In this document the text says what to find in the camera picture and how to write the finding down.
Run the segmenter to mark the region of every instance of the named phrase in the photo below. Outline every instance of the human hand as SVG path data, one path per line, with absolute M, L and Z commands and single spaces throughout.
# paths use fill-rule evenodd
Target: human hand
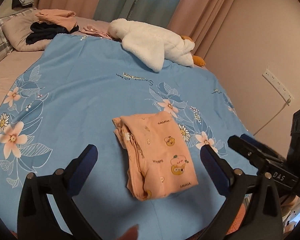
M 138 239 L 138 229 L 139 225 L 135 225 L 127 230 L 122 236 L 117 240 L 137 240 Z

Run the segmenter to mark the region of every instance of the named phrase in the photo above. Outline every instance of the white power strip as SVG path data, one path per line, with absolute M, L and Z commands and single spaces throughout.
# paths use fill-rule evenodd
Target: white power strip
M 274 87 L 275 90 L 277 90 L 277 92 L 282 96 L 284 101 L 287 102 L 289 98 L 291 101 L 294 99 L 291 93 L 286 89 L 286 87 L 280 82 L 279 79 L 277 79 L 277 77 L 269 69 L 266 69 L 266 71 L 264 71 L 262 76 L 266 80 L 268 80 L 268 82 Z

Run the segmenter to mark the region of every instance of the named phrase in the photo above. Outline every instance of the pink flower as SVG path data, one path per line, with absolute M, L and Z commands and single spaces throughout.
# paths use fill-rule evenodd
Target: pink flower
M 179 110 L 176 109 L 173 106 L 173 104 L 170 103 L 169 100 L 163 99 L 163 102 L 158 102 L 158 105 L 164 107 L 164 111 L 170 113 L 172 116 L 174 116 L 175 118 L 177 118 L 176 113 L 178 113 Z
M 9 102 L 9 106 L 12 106 L 13 100 L 18 101 L 21 98 L 21 96 L 17 94 L 18 90 L 19 88 L 16 87 L 13 91 L 9 91 L 7 94 L 8 97 L 3 101 L 3 103 L 6 104 Z
M 211 148 L 217 153 L 217 148 L 213 147 L 214 140 L 208 139 L 208 136 L 205 132 L 202 132 L 201 134 L 196 134 L 195 137 L 200 143 L 197 143 L 195 146 L 200 150 L 203 145 L 209 144 Z
M 5 143 L 3 148 L 3 154 L 5 159 L 8 159 L 11 151 L 13 155 L 17 158 L 21 157 L 20 149 L 17 147 L 17 144 L 26 143 L 28 137 L 25 134 L 19 135 L 23 129 L 23 122 L 17 122 L 14 128 L 9 124 L 3 132 L 5 135 L 0 134 L 0 142 Z

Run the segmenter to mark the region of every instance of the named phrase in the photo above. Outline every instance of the metal screw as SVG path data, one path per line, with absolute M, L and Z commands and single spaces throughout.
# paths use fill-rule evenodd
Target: metal screw
M 235 169 L 235 170 L 234 170 L 234 173 L 240 176 L 240 175 L 243 174 L 243 171 L 240 170 L 240 169 Z
M 30 173 L 28 173 L 28 175 L 27 175 L 27 179 L 32 179 L 33 176 L 34 176 L 34 174 L 33 174 L 32 172 L 30 172 Z
M 271 178 L 272 178 L 272 175 L 271 175 L 271 173 L 266 172 L 266 173 L 265 173 L 265 177 L 266 177 L 267 179 L 271 179 Z
M 63 172 L 64 172 L 63 169 L 57 169 L 56 172 L 55 172 L 55 174 L 56 175 L 61 175 L 61 174 L 63 174 Z

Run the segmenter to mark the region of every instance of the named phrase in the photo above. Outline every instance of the pink baby clothing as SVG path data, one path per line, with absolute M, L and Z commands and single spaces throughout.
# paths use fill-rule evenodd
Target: pink baby clothing
M 73 11 L 44 9 L 38 11 L 35 15 L 38 17 L 39 23 L 57 24 L 65 27 L 68 32 L 77 26 L 77 19 L 74 18 L 75 12 Z
M 189 149 L 168 112 L 113 119 L 129 155 L 127 188 L 138 200 L 163 198 L 198 185 Z
M 89 34 L 89 35 L 92 35 L 92 36 L 103 37 L 103 38 L 112 40 L 112 38 L 110 37 L 110 35 L 106 31 L 102 30 L 100 27 L 93 26 L 91 24 L 88 24 L 87 26 L 84 26 L 83 29 L 80 32 L 85 33 L 85 34 Z

